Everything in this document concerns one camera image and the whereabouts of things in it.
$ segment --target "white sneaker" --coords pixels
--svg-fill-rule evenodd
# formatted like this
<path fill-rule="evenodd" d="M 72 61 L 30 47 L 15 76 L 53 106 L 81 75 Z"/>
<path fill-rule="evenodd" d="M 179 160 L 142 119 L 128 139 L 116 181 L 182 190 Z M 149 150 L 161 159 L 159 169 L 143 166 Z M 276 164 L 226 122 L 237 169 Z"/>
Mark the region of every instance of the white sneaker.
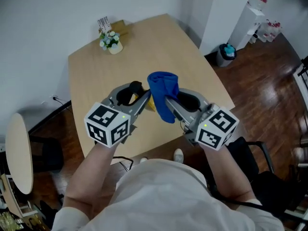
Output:
<path fill-rule="evenodd" d="M 148 159 L 146 157 L 143 157 L 142 159 L 140 159 L 140 163 L 148 161 Z"/>
<path fill-rule="evenodd" d="M 180 148 L 175 150 L 175 152 L 173 154 L 173 161 L 178 162 L 180 164 L 182 164 L 184 162 L 184 154 L 183 154 L 183 151 Z"/>

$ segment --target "forearm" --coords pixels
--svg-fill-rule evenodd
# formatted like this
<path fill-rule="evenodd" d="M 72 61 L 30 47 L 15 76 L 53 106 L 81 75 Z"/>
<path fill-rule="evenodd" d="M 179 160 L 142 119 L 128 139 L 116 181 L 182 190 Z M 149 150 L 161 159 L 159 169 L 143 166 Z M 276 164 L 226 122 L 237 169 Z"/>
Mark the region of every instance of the forearm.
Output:
<path fill-rule="evenodd" d="M 73 174 L 66 188 L 64 207 L 75 207 L 90 216 L 93 201 L 99 197 L 116 146 L 96 144 Z"/>
<path fill-rule="evenodd" d="M 256 198 L 248 178 L 225 146 L 219 151 L 203 145 L 201 147 L 204 149 L 217 189 L 221 195 L 238 201 Z"/>

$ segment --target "chair backrest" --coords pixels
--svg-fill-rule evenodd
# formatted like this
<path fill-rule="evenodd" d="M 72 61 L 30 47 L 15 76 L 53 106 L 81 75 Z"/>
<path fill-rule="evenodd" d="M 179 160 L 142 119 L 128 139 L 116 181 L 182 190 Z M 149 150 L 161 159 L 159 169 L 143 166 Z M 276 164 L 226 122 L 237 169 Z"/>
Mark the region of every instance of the chair backrest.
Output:
<path fill-rule="evenodd" d="M 239 137 L 236 141 L 230 143 L 227 148 L 248 180 L 252 182 L 259 174 L 259 167 L 246 140 Z"/>

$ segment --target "black strap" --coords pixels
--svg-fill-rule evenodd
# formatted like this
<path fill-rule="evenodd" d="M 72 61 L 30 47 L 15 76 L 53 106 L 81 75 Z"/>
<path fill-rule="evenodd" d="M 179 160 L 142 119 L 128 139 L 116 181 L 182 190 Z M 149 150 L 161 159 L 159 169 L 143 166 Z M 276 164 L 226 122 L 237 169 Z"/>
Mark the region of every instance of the black strap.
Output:
<path fill-rule="evenodd" d="M 229 202 L 231 204 L 235 204 L 235 205 L 243 205 L 243 206 L 252 207 L 252 208 L 255 208 L 255 209 L 259 209 L 259 210 L 264 210 L 266 212 L 273 214 L 276 217 L 286 218 L 288 220 L 308 224 L 308 220 L 299 218 L 297 216 L 294 216 L 294 215 L 291 215 L 291 214 L 288 214 L 288 213 L 285 213 L 285 212 L 278 212 L 278 211 L 269 210 L 268 208 L 264 207 L 263 205 L 257 205 L 257 204 L 253 204 L 253 203 L 249 203 L 249 202 L 240 202 L 240 201 L 232 200 L 232 199 L 226 198 L 226 197 L 224 197 L 220 194 L 215 194 L 215 198 Z"/>

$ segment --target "trash can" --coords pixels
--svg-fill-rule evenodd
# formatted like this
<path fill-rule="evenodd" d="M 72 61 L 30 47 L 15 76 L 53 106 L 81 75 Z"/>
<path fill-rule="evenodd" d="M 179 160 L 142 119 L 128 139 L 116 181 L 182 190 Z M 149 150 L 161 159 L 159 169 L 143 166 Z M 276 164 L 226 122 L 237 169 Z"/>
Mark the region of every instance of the trash can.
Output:
<path fill-rule="evenodd" d="M 236 58 L 236 50 L 230 44 L 221 44 L 216 56 L 218 67 L 228 66 Z"/>

